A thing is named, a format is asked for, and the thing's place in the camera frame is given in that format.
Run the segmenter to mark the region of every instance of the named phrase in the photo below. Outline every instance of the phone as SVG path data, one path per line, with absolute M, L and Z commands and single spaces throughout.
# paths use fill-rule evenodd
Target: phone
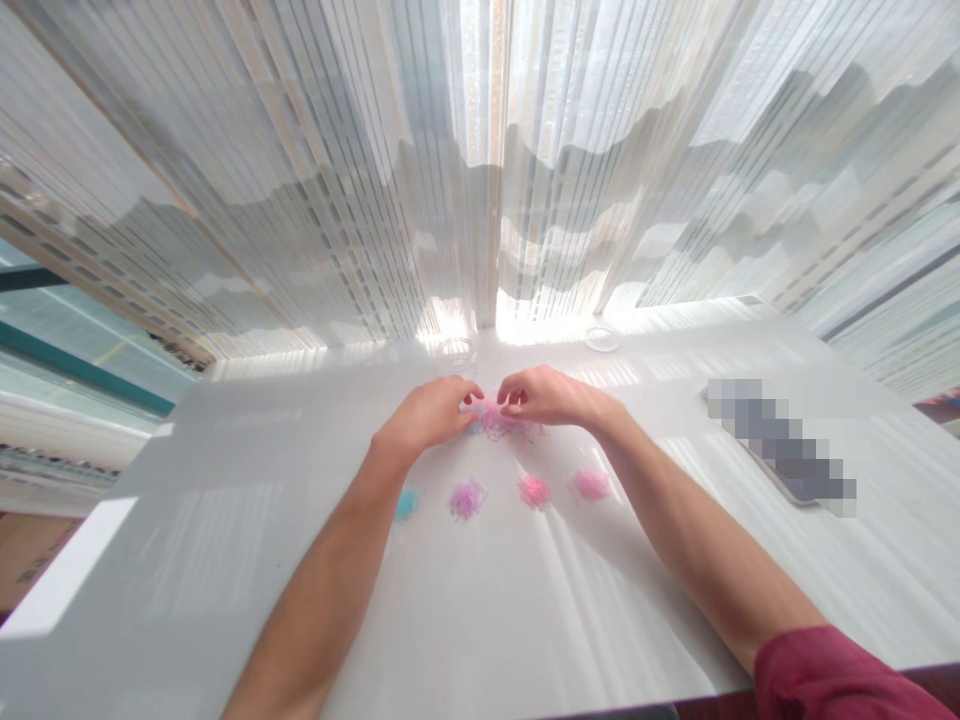
M 762 380 L 710 380 L 701 393 L 720 422 L 794 505 L 844 498 L 843 463 L 823 457 L 826 443 L 804 438 L 800 420 L 780 416 Z

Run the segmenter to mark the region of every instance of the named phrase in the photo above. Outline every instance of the table surface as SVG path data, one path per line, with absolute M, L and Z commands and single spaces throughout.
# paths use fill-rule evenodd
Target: table surface
M 770 308 L 734 299 L 484 331 L 464 366 L 487 392 L 549 363 L 619 397 L 854 640 L 898 668 L 960 660 L 960 444 Z M 216 718 L 260 627 L 432 341 L 222 363 L 177 407 L 0 629 L 0 719 Z M 858 480 L 857 517 L 797 508 L 706 415 L 710 377 L 762 377 Z M 464 437 L 408 485 L 360 636 L 325 718 L 546 717 L 749 684 L 653 553 L 592 438 Z M 550 482 L 529 510 L 519 476 Z M 466 523 L 452 486 L 488 491 Z

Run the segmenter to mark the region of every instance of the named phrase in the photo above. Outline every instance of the maroon sleeve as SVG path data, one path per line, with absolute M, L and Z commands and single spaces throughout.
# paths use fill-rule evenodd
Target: maroon sleeve
M 764 720 L 953 720 L 922 688 L 833 626 L 778 635 L 757 653 Z

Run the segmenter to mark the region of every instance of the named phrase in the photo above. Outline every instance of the white curtain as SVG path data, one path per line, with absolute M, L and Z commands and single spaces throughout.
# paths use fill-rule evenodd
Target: white curtain
M 757 294 L 907 395 L 960 383 L 955 2 L 11 0 L 0 26 L 0 151 L 35 188 L 0 193 L 4 235 L 200 354 Z

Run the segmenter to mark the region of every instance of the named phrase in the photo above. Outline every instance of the finger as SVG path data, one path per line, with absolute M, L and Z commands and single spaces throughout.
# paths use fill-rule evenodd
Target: finger
M 469 398 L 473 395 L 477 400 L 483 400 L 483 390 L 480 389 L 480 386 L 477 385 L 472 380 L 464 380 L 467 384 L 467 397 Z
M 497 405 L 503 405 L 514 390 L 522 389 L 524 378 L 525 373 L 523 371 L 505 377 L 503 382 L 500 383 L 500 390 L 497 392 Z
M 480 416 L 475 412 L 462 412 L 457 416 L 457 430 L 463 432 L 479 419 Z

